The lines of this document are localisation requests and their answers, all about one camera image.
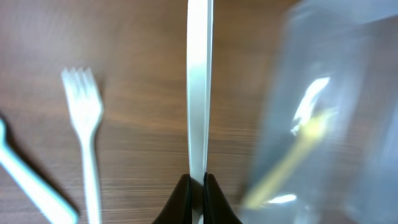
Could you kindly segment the yellow plastic fork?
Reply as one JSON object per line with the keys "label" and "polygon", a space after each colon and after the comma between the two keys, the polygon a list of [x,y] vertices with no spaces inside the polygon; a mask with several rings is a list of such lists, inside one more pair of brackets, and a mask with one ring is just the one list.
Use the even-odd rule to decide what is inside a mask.
{"label": "yellow plastic fork", "polygon": [[328,122],[335,114],[333,109],[319,111],[307,122],[298,125],[295,139],[286,156],[244,196],[244,208],[255,210],[264,204],[278,201],[277,191],[324,138],[328,131]]}

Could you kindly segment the pale blue plastic fork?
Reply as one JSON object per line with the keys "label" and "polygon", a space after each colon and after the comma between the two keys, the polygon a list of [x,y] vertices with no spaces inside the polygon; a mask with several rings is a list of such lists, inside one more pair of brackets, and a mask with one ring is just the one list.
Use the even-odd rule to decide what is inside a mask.
{"label": "pale blue plastic fork", "polygon": [[50,223],[76,224],[79,219],[76,209],[17,155],[8,143],[6,134],[6,124],[1,120],[1,165],[3,168]]}

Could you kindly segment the thin white plastic fork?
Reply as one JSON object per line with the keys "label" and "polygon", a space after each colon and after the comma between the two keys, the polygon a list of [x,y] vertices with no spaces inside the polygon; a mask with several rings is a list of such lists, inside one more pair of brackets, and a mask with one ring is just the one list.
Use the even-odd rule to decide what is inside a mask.
{"label": "thin white plastic fork", "polygon": [[203,186],[208,160],[213,48],[213,0],[188,0],[187,131],[193,185],[192,223],[203,223]]}

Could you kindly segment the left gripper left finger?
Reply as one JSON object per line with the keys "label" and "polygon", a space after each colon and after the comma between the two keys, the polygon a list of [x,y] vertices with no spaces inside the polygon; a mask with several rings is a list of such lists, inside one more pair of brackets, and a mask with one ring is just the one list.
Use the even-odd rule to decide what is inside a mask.
{"label": "left gripper left finger", "polygon": [[183,174],[152,224],[192,224],[192,185]]}

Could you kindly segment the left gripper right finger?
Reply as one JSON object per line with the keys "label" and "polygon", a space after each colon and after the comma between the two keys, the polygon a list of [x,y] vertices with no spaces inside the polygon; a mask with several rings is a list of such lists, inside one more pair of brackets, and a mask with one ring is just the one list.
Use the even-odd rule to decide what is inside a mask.
{"label": "left gripper right finger", "polygon": [[203,186],[204,224],[242,224],[229,205],[213,174],[206,173]]}

